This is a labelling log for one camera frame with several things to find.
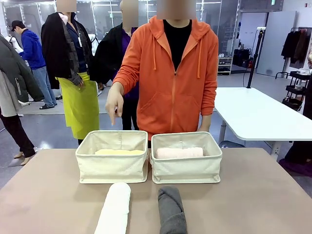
glass wall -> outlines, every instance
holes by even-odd
[[[196,0],[196,18],[210,24],[219,36],[220,53],[231,53],[236,29],[237,7],[241,0]],[[109,30],[122,22],[120,1],[95,0],[77,2],[77,20],[89,34],[102,40]],[[156,0],[139,0],[139,26],[156,15]],[[41,27],[49,14],[56,12],[54,1],[12,5],[4,3],[7,25],[13,20],[22,20],[27,27],[40,35]]]
[[[241,0],[241,10],[282,11],[284,0]]]

hoodie drawstring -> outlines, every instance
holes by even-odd
[[[155,38],[153,37],[153,48],[154,48],[154,70],[156,70],[156,60],[155,60]]]
[[[199,56],[198,56],[198,65],[197,65],[197,79],[200,78],[200,57],[201,57],[201,45],[202,45],[202,39],[200,40],[199,43]]]

hand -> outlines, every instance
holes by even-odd
[[[82,88],[84,86],[83,80],[81,80],[81,82],[79,83],[78,87]]]
[[[100,91],[104,90],[104,85],[102,83],[98,83],[97,86],[98,86],[98,90]]]
[[[121,117],[122,115],[123,98],[120,93],[120,89],[118,88],[119,85],[121,84],[120,83],[113,84],[113,86],[108,92],[107,101],[105,105],[105,109],[109,117],[111,118],[112,125],[115,124],[115,118]]]
[[[200,126],[200,128],[198,128],[197,130],[198,132],[209,132],[209,129],[208,128],[205,128],[203,126]]]

grey jacket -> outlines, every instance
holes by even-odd
[[[19,101],[28,102],[28,94],[34,101],[44,99],[30,69],[3,36],[0,36],[0,70],[7,75],[13,84]]]

fabric storage basket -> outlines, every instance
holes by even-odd
[[[142,150],[141,155],[95,155],[101,149]],[[80,183],[141,183],[147,179],[147,132],[93,131],[76,150]]]
[[[204,157],[157,159],[158,148],[203,148]],[[151,164],[153,182],[219,183],[222,151],[206,132],[160,134],[152,136]]]

